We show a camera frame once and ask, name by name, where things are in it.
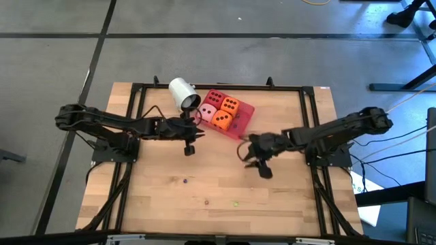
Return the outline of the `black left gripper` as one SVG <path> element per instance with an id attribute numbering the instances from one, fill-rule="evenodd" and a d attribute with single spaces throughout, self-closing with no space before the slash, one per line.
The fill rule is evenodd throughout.
<path id="1" fill-rule="evenodd" d="M 154 123 L 153 130 L 148 134 L 149 140 L 184 140 L 184 154 L 191 156 L 195 154 L 195 147 L 192 142 L 205 136 L 202 130 L 197 128 L 193 117 L 153 117 L 150 120 Z"/>

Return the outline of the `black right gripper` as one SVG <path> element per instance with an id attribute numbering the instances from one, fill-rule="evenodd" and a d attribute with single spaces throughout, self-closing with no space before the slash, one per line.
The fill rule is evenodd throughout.
<path id="1" fill-rule="evenodd" d="M 292 149 L 291 141 L 284 134 L 249 134 L 247 141 L 249 142 L 248 153 L 243 157 L 243 161 L 247 162 L 245 168 L 257 167 L 260 177 L 265 179 L 273 177 L 272 170 L 266 162 Z"/>

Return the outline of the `pink foam die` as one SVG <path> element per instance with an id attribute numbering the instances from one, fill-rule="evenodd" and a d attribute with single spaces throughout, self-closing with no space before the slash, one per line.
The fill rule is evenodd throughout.
<path id="1" fill-rule="evenodd" d="M 199 107 L 199 111 L 201 112 L 201 119 L 204 122 L 210 123 L 213 119 L 213 116 L 217 112 L 217 108 L 211 104 L 203 103 Z"/>

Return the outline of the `orange foam die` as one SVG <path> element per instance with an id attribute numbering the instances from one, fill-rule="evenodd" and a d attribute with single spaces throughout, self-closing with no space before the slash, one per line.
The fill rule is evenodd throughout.
<path id="1" fill-rule="evenodd" d="M 222 101 L 220 110 L 223 110 L 224 112 L 230 114 L 232 117 L 235 117 L 238 112 L 239 105 L 239 100 L 233 97 L 226 97 Z"/>
<path id="2" fill-rule="evenodd" d="M 232 115 L 223 110 L 217 110 L 212 117 L 211 124 L 227 131 L 232 123 Z"/>

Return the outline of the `red foam die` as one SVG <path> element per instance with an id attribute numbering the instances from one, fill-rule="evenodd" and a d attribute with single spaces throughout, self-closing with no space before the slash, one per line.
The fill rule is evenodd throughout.
<path id="1" fill-rule="evenodd" d="M 207 103 L 209 105 L 212 105 L 217 110 L 219 110 L 221 108 L 221 104 L 223 103 L 223 100 L 226 97 L 227 97 L 227 95 L 222 93 L 221 91 L 211 89 L 211 90 L 209 90 L 209 92 L 205 96 L 203 103 Z"/>

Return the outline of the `pink translucent plastic bin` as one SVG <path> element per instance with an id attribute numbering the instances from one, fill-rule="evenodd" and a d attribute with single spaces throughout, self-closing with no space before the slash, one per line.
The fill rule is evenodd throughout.
<path id="1" fill-rule="evenodd" d="M 241 100 L 239 100 L 239 101 L 240 101 L 240 105 L 238 108 L 238 112 L 237 112 L 236 116 L 233 117 L 232 123 L 227 131 L 224 131 L 218 127 L 215 127 L 214 125 L 211 124 L 211 122 L 204 122 L 200 117 L 201 116 L 201 112 L 199 111 L 200 106 L 198 107 L 198 111 L 196 112 L 196 115 L 195 115 L 196 121 L 201 123 L 202 125 L 204 125 L 206 127 L 209 127 L 213 130 L 216 130 L 219 133 L 224 134 L 232 139 L 239 140 L 245 134 L 245 130 L 247 128 L 247 125 L 251 121 L 251 118 L 255 112 L 255 108 L 252 105 L 249 105 L 248 103 L 245 103 Z"/>

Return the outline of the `white cylindrical cup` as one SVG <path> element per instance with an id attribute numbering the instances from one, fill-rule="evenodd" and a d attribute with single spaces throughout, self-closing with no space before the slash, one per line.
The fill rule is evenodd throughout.
<path id="1" fill-rule="evenodd" d="M 169 83 L 168 89 L 177 109 L 180 111 L 192 110 L 201 103 L 201 96 L 197 94 L 195 86 L 186 82 L 183 78 L 173 79 Z"/>

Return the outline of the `black desk foot bar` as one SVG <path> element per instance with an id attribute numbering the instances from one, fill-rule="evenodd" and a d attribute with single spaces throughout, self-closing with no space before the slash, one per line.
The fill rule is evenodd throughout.
<path id="1" fill-rule="evenodd" d="M 378 206 L 386 203 L 407 201 L 410 197 L 424 199 L 425 181 L 403 186 L 355 194 L 358 207 Z"/>

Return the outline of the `black equipment box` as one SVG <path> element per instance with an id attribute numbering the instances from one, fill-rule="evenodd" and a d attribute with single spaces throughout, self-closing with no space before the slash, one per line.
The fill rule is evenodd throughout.
<path id="1" fill-rule="evenodd" d="M 409 197 L 407 200 L 406 241 L 410 244 L 436 245 L 436 206 Z"/>

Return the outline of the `black rig crossbar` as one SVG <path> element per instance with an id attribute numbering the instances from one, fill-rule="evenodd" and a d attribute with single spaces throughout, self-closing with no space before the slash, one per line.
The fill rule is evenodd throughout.
<path id="1" fill-rule="evenodd" d="M 416 244 L 376 240 L 367 236 L 321 235 L 319 237 L 297 236 L 253 236 L 253 235 L 181 235 L 165 233 L 119 233 L 116 230 L 75 231 L 0 238 L 0 245 L 89 245 L 128 240 L 186 240 L 214 242 L 225 245 L 230 242 L 266 242 L 306 245 L 436 245 L 436 240 L 420 238 Z"/>

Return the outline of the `black cabinet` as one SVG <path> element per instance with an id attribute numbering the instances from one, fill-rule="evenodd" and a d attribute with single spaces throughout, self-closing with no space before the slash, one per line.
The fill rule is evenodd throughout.
<path id="1" fill-rule="evenodd" d="M 427 112 L 425 199 L 436 205 L 436 108 Z"/>

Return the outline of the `grey desk foot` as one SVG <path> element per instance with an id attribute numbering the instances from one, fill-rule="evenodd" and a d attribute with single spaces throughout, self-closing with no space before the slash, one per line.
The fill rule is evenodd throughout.
<path id="1" fill-rule="evenodd" d="M 0 149 L 0 163 L 6 160 L 11 160 L 17 163 L 23 163 L 26 161 L 26 157 L 21 156 L 19 154 L 15 154 L 7 150 Z"/>

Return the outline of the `person's leg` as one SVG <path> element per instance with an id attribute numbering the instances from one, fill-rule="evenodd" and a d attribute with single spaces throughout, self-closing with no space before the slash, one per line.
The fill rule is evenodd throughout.
<path id="1" fill-rule="evenodd" d="M 393 12 L 386 17 L 386 22 L 391 25 L 397 25 L 407 28 L 414 20 L 416 12 L 426 0 L 413 0 L 403 11 Z"/>

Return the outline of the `metal desk leg frame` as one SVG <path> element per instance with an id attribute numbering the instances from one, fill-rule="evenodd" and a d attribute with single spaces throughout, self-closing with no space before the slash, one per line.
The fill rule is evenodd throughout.
<path id="1" fill-rule="evenodd" d="M 428 12 L 431 12 L 434 20 L 429 24 L 429 28 L 433 30 L 432 34 L 428 37 L 424 37 L 422 44 L 428 44 L 432 41 L 436 43 L 436 0 L 426 0 L 424 3 L 428 6 Z M 429 50 L 427 52 L 432 66 L 413 80 L 406 84 L 386 84 L 386 83 L 372 83 L 369 85 L 370 91 L 383 91 L 383 92 L 418 92 L 419 90 L 436 92 L 436 88 L 422 88 L 422 86 L 433 78 L 436 78 L 436 52 Z"/>

